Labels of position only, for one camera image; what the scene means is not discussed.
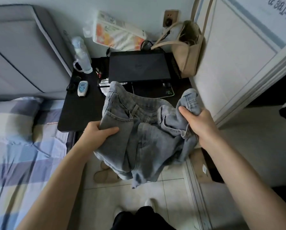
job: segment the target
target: person's left hand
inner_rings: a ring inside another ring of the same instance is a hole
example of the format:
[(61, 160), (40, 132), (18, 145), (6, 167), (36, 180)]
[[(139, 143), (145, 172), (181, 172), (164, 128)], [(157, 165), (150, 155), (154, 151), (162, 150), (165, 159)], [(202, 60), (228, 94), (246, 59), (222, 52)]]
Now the person's left hand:
[(105, 142), (108, 136), (119, 131), (118, 127), (99, 130), (99, 124), (100, 121), (89, 122), (73, 148), (76, 148), (82, 153), (90, 154), (98, 149)]

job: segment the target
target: remote control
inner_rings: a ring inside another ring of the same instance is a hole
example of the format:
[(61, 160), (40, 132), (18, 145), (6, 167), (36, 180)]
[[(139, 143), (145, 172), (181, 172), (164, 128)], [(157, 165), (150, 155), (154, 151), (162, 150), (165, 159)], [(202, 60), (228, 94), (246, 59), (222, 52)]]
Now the remote control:
[(89, 87), (89, 83), (87, 81), (80, 81), (78, 85), (78, 96), (84, 97), (87, 94), (88, 87)]

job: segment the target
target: slipper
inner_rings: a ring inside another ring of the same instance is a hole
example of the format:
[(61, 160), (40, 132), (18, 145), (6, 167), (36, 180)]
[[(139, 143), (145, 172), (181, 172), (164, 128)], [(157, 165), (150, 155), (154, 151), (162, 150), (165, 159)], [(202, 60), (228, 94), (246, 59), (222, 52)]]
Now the slipper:
[(105, 162), (102, 161), (102, 162), (100, 163), (100, 168), (101, 168), (102, 170), (108, 170), (108, 169), (110, 169), (110, 166), (107, 166), (107, 165), (105, 164)]
[(116, 183), (122, 179), (112, 170), (101, 170), (94, 174), (95, 183)]

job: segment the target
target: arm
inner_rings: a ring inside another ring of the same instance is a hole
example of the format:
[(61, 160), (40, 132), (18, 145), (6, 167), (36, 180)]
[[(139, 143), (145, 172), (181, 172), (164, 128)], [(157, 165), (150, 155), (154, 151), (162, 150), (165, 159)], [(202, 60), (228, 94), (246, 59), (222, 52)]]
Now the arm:
[(179, 108), (209, 153), (250, 229), (286, 229), (286, 203), (221, 136), (208, 110), (199, 116)]
[(99, 123), (88, 123), (84, 133), (57, 167), (17, 230), (67, 228), (85, 163), (108, 136), (118, 132), (118, 127), (99, 130)]

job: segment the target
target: black desk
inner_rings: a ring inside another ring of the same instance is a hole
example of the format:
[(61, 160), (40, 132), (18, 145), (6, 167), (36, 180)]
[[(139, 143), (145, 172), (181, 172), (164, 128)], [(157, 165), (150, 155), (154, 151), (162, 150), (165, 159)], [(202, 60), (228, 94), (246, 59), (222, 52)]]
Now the black desk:
[[(192, 86), (188, 78), (179, 78), (179, 75), (176, 73), (176, 62), (174, 61), (172, 53), (166, 53), (166, 59), (171, 73), (171, 85), (175, 95), (164, 99), (173, 106), (176, 106), (183, 92), (188, 88), (192, 88)], [(88, 122), (101, 120), (106, 97), (97, 86), (98, 77), (95, 68), (97, 67), (103, 72), (102, 79), (107, 78), (109, 58), (101, 57), (92, 59), (92, 67), (93, 72), (90, 74), (79, 73), (74, 70), (71, 77), (71, 83), (76, 76), (79, 76), (82, 80), (88, 81), (89, 88), (85, 97), (79, 97), (77, 95), (77, 87), (74, 91), (67, 92), (58, 123), (59, 131), (83, 131)], [(128, 92), (133, 92), (130, 83), (124, 85), (124, 87)]]

